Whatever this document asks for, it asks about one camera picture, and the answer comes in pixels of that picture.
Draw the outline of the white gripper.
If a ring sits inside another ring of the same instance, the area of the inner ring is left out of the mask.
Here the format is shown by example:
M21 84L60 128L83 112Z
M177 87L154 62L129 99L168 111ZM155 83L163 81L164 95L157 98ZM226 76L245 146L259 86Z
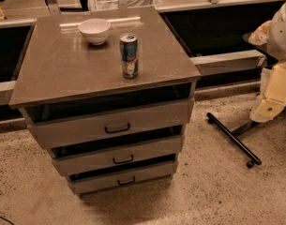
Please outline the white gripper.
M267 43L270 21L262 23L248 38L250 44ZM286 62L279 62L271 69L263 69L263 97L255 100L249 118L257 123L273 120L286 107Z

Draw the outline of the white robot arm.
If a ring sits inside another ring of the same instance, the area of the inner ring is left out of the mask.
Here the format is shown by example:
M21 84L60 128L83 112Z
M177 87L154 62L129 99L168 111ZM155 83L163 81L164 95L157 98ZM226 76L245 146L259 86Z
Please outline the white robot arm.
M266 45L266 52L278 62L264 68L261 94L257 96L249 118L257 123L273 120L286 107L286 2L274 17L262 23L248 38L252 45Z

